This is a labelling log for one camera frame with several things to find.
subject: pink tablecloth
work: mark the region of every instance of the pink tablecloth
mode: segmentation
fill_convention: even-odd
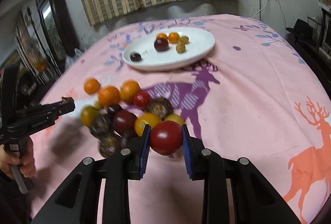
[[[143,73],[122,60],[135,38],[155,29],[197,27],[210,31],[216,47],[187,70]],[[192,136],[222,157],[249,158],[284,197],[302,223],[309,223],[330,194],[330,100],[309,66],[273,29],[232,15],[137,23],[109,33],[59,79],[43,103],[72,96],[76,110],[33,135],[37,175],[33,215],[98,141],[79,123],[92,104],[82,88],[87,77],[119,87],[135,79],[153,96],[167,97]],[[203,183],[189,180],[184,161],[151,151],[142,181],[130,181],[133,224],[199,223]]]

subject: blue gripper pad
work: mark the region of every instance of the blue gripper pad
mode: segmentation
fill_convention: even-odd
[[[186,172],[189,175],[190,179],[193,178],[193,163],[192,163],[192,154],[190,146],[188,144],[188,139],[190,139],[190,134],[182,127],[183,130],[183,154],[186,165]]]
[[[139,176],[140,179],[143,178],[145,172],[146,172],[146,166],[147,166],[147,160],[148,160],[148,154],[149,154],[149,133],[151,132],[150,126],[148,127],[148,130],[146,131],[146,135],[144,137],[144,144],[143,144],[143,149],[140,154],[140,159],[139,159]]]

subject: oval plate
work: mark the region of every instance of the oval plate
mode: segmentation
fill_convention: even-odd
[[[169,44],[169,50],[158,52],[154,49],[155,37],[158,33],[176,32],[180,36],[186,35],[189,44],[186,45],[184,53],[176,52],[176,45]],[[156,30],[146,36],[135,39],[124,51],[123,59],[131,67],[149,72],[169,71],[190,65],[205,57],[214,47],[214,36],[203,29],[190,27],[173,27]],[[142,61],[133,62],[130,54],[136,52],[142,57]]]

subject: purple deer print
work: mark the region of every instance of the purple deer print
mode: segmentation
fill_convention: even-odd
[[[165,82],[158,83],[152,87],[143,89],[152,98],[164,97],[170,100],[174,109],[180,109],[180,116],[190,119],[196,138],[201,139],[201,126],[198,117],[198,107],[205,101],[210,91],[209,82],[220,84],[220,82],[210,73],[217,72],[217,66],[206,61],[206,65],[196,62],[190,65],[192,74],[196,76],[193,83],[185,82]]]

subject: plastic bag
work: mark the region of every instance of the plastic bag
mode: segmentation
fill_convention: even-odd
[[[65,70],[68,70],[69,67],[84,53],[81,52],[78,48],[75,48],[75,55],[73,57],[67,56],[66,57],[66,64],[65,64]]]

